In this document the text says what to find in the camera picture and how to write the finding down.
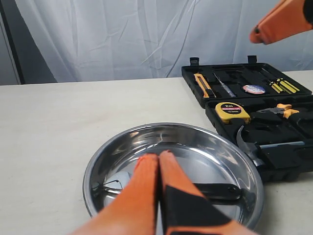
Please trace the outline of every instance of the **white backdrop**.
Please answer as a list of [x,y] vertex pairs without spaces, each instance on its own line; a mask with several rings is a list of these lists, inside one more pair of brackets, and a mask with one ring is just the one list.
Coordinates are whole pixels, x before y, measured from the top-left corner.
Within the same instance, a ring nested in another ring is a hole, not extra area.
[[58,82],[181,76],[257,55],[282,71],[313,69],[313,32],[273,45],[249,33],[278,0],[16,0]]

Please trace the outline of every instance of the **gray wall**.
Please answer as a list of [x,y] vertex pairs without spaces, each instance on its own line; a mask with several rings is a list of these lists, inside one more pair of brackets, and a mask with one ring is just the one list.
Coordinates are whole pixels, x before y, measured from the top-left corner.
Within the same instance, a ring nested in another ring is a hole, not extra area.
[[14,0],[0,0],[6,28],[10,36],[10,46],[22,83],[55,83],[49,67],[39,52]]
[[19,79],[0,14],[0,85],[17,85]]

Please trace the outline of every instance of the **stainless steel tray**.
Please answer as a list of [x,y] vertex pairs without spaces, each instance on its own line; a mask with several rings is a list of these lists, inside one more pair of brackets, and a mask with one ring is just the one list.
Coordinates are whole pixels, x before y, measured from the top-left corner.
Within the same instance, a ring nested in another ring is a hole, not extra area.
[[132,174],[136,160],[147,152],[170,149],[194,183],[230,183],[242,190],[236,205],[216,205],[229,217],[253,229],[263,209],[263,184],[252,161],[221,136],[199,127],[177,123],[155,123],[110,139],[94,154],[83,182],[86,207],[95,216],[114,199],[99,192],[99,186],[115,173]]

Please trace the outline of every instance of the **orange-handled pliers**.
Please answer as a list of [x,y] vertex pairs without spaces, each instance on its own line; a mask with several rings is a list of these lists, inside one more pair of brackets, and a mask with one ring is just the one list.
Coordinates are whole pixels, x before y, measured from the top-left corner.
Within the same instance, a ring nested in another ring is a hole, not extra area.
[[280,0],[252,30],[250,40],[253,43],[271,44],[311,29],[312,0]]
[[291,109],[291,104],[277,104],[276,108],[261,109],[258,113],[272,112],[275,114],[284,114],[284,118],[289,118],[292,114],[299,113],[298,110]]
[[170,151],[140,157],[115,200],[73,235],[154,235],[158,202],[165,235],[255,235],[216,209]]

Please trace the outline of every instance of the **white table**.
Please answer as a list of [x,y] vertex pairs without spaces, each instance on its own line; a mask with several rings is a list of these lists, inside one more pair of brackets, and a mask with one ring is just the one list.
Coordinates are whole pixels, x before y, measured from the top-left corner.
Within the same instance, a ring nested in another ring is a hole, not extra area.
[[[313,71],[288,72],[313,90]],[[182,78],[0,87],[0,234],[65,235],[89,220],[85,168],[109,138],[153,122],[214,131]],[[265,186],[256,231],[313,231],[313,173]]]

